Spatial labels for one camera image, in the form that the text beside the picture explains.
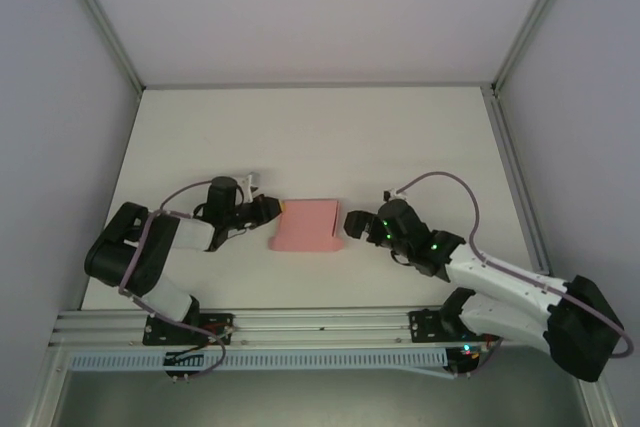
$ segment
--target gray wall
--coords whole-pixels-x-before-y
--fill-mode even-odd
[[[504,89],[505,108],[563,276],[596,281],[640,341],[640,3],[557,0]],[[640,357],[606,370],[640,425]]]
[[[0,0],[0,424],[73,308],[136,111],[78,0]]]

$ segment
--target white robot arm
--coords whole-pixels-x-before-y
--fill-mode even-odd
[[[427,175],[451,177],[470,193],[476,223],[468,242],[450,232],[430,230],[404,198],[388,192],[377,214],[349,212],[344,228],[350,237],[368,234],[367,242],[388,248],[394,261],[400,255],[407,259],[403,265],[459,287],[440,310],[447,332],[459,338],[491,334],[523,342],[590,382],[598,380],[609,358],[631,354],[633,345],[620,320],[592,281],[535,274],[480,251],[473,241],[479,209],[471,190],[451,174]],[[628,348],[613,354],[620,337]]]

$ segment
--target white wall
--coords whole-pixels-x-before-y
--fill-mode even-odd
[[[640,342],[638,0],[557,0],[504,91],[558,274],[598,283]],[[606,370],[640,425],[640,357]]]
[[[534,0],[100,0],[146,85],[492,80]]]
[[[0,424],[74,308],[136,110],[78,0],[0,0]]]

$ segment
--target metal bar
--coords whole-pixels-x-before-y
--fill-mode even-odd
[[[367,87],[480,87],[486,82],[232,82],[207,84],[157,84],[149,90],[232,90],[232,89],[323,89]]]
[[[540,27],[542,19],[553,5],[553,1],[554,0],[535,0],[533,2],[533,6],[529,10],[515,40],[512,42],[507,56],[502,62],[500,69],[498,69],[498,73],[493,82],[496,91],[500,92],[504,87],[517,62],[524,55],[533,35]]]
[[[129,83],[135,90],[138,100],[142,97],[142,92],[144,91],[144,86],[142,85],[142,81],[140,80],[140,76],[137,74],[131,59],[127,55],[124,47],[122,46],[122,42],[115,33],[113,25],[109,21],[107,14],[104,9],[100,5],[98,0],[81,0],[87,11],[93,18],[100,35],[106,42],[107,46],[111,50],[118,67],[122,71],[122,73],[129,79]]]
[[[514,200],[529,257],[536,272],[548,275],[551,273],[549,256],[502,104],[491,89],[483,89],[482,95],[487,106],[489,121],[507,175],[507,183]]]
[[[237,330],[229,349],[415,347],[408,312],[420,308],[234,310]],[[74,350],[132,346],[150,349],[141,343],[146,319],[140,311],[62,312],[50,345]],[[461,345],[454,342],[437,346]]]
[[[615,408],[604,376],[594,383],[577,382],[591,425],[593,427],[622,427],[620,415]]]
[[[71,357],[66,349],[49,348],[47,350],[36,382],[32,404],[21,425],[24,427],[54,425],[58,404],[63,397]]]

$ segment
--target metal frame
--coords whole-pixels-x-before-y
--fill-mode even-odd
[[[502,166],[507,176],[507,183],[516,207],[529,258],[536,272],[549,275],[551,273],[549,255],[503,106],[490,86],[482,87],[482,97],[487,107],[493,136],[496,139]]]
[[[412,344],[407,314],[417,308],[237,310],[227,370],[386,368],[445,377],[425,367],[443,365],[444,348],[461,343]],[[153,367],[145,361],[157,364],[156,357],[172,349],[143,346],[145,323],[140,311],[62,312],[23,425],[54,425],[73,371],[144,371]],[[205,355],[211,362],[217,350]],[[141,360],[136,366],[131,359]],[[276,360],[266,365],[268,359]],[[576,391],[594,427],[620,427],[604,380],[576,381]]]
[[[496,74],[493,82],[496,91],[499,92],[504,87],[504,84],[513,72],[518,60],[520,60],[524,55],[531,39],[544,20],[545,14],[553,5],[553,1],[554,0],[535,0],[533,2],[522,27],[520,27],[515,40],[511,44],[511,47],[509,47],[509,51],[507,52],[502,65],[498,69],[498,73]]]
[[[140,80],[140,76],[136,72],[131,59],[127,55],[126,50],[122,46],[122,42],[118,38],[113,25],[109,21],[107,14],[105,13],[102,5],[98,0],[80,0],[84,7],[87,9],[87,12],[95,22],[95,25],[100,33],[100,36],[105,41],[107,47],[113,54],[113,57],[118,64],[118,68],[125,75],[125,77],[129,80],[129,83],[135,90],[138,101],[142,97],[142,92],[144,91],[144,85]]]
[[[155,84],[149,90],[233,90],[233,89],[340,89],[380,87],[480,87],[486,82],[242,82],[206,84]]]
[[[325,352],[325,357],[339,355],[340,358],[348,358],[354,354],[366,356],[376,353],[388,357],[373,363],[352,363],[351,368],[392,368],[437,376],[438,372],[424,371],[423,368],[436,365],[444,348],[460,347],[462,344],[433,343],[423,347],[413,344],[408,312],[419,308],[424,306],[234,310],[234,327],[237,331],[233,334],[231,345],[227,349],[232,357],[264,357],[265,351],[272,352],[271,357],[291,356],[292,352],[300,357],[305,356],[305,352],[320,352],[318,349]],[[143,346],[141,339],[145,323],[146,314],[138,310],[61,312],[40,370],[31,408],[23,425],[54,425],[57,407],[64,398],[66,381],[69,373],[73,371],[73,361],[78,354],[85,357],[97,354],[104,358],[172,350],[167,347]],[[482,346],[482,343],[469,344]],[[209,352],[213,354],[216,350],[212,348]],[[418,365],[411,365],[410,358],[418,352],[429,355],[423,357],[426,360],[418,359]],[[282,364],[283,368],[291,367],[286,363]],[[251,367],[256,366],[249,365],[248,370],[255,370]]]

